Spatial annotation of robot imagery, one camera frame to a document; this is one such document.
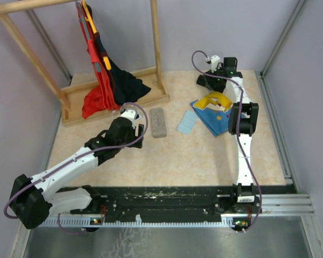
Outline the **grey glasses case green lining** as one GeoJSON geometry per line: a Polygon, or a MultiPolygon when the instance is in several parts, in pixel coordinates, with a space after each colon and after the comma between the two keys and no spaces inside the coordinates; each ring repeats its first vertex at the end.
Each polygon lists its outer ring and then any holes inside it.
{"type": "Polygon", "coordinates": [[[164,110],[162,108],[154,108],[150,110],[151,131],[155,139],[167,136],[166,121],[164,110]]]}

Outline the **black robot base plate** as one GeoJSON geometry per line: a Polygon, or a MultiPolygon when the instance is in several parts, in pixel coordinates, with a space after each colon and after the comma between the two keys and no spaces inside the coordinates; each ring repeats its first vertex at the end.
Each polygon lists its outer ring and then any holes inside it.
{"type": "Polygon", "coordinates": [[[99,214],[107,223],[212,223],[227,213],[253,215],[261,210],[254,187],[93,187],[94,204],[71,214],[99,214]]]}

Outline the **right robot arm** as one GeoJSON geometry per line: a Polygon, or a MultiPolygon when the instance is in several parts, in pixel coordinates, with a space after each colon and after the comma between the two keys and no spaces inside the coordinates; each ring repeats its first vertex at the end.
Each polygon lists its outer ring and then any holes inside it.
{"type": "Polygon", "coordinates": [[[211,69],[205,78],[215,78],[226,89],[230,87],[235,95],[235,102],[231,106],[228,121],[228,132],[236,137],[238,176],[233,185],[230,208],[243,212],[249,205],[253,205],[256,197],[254,175],[250,164],[252,135],[257,127],[259,105],[248,97],[244,85],[243,75],[237,71],[237,58],[224,58],[223,62],[217,55],[205,57],[211,69]]]}

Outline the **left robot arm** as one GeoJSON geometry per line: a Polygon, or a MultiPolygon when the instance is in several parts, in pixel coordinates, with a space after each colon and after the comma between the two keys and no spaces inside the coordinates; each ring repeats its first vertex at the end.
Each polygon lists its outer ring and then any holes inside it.
{"type": "Polygon", "coordinates": [[[115,157],[125,147],[141,148],[148,125],[136,126],[128,118],[113,120],[107,130],[89,139],[83,147],[58,165],[27,177],[18,176],[6,207],[28,230],[41,225],[49,216],[64,212],[95,213],[101,207],[101,196],[90,185],[61,192],[76,177],[115,157]]]}

